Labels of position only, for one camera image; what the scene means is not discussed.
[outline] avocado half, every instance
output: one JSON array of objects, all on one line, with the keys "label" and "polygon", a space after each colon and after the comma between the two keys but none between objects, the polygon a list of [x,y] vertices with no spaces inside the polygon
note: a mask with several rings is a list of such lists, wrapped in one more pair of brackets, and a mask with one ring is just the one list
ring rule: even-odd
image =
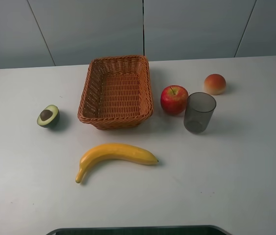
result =
[{"label": "avocado half", "polygon": [[51,104],[40,113],[37,124],[42,127],[54,127],[60,119],[60,112],[58,107]]}]

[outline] avocado skin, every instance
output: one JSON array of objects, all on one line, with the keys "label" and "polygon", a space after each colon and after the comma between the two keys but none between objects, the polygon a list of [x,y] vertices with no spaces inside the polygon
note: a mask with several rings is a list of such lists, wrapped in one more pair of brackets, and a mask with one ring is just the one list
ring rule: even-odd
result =
[{"label": "avocado skin", "polygon": [[54,128],[56,126],[56,124],[58,124],[59,120],[60,120],[60,111],[58,111],[58,114],[55,116],[55,118],[50,123],[48,123],[47,125],[40,125],[40,126],[42,126],[44,128]]}]

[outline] brown basket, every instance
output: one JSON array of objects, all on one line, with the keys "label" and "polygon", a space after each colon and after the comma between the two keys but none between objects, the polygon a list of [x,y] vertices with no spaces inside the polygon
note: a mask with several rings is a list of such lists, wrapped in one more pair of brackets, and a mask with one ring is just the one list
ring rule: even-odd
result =
[{"label": "brown basket", "polygon": [[78,119],[97,129],[134,127],[152,115],[149,64],[142,55],[91,61]]}]

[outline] yellow banana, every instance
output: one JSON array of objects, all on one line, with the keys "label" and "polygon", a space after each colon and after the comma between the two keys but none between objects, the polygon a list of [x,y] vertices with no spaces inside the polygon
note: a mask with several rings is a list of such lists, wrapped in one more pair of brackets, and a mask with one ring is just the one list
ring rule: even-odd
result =
[{"label": "yellow banana", "polygon": [[76,183],[82,181],[91,167],[107,159],[121,159],[144,165],[155,165],[159,162],[152,153],[142,148],[122,143],[101,144],[90,149],[80,159]]}]

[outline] gray cup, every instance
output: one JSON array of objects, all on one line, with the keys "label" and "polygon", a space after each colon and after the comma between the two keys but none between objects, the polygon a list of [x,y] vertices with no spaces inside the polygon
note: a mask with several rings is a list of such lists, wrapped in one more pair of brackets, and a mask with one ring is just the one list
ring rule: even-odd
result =
[{"label": "gray cup", "polygon": [[210,122],[215,107],[216,101],[211,95],[204,92],[191,94],[187,100],[184,116],[185,128],[193,134],[203,132]]}]

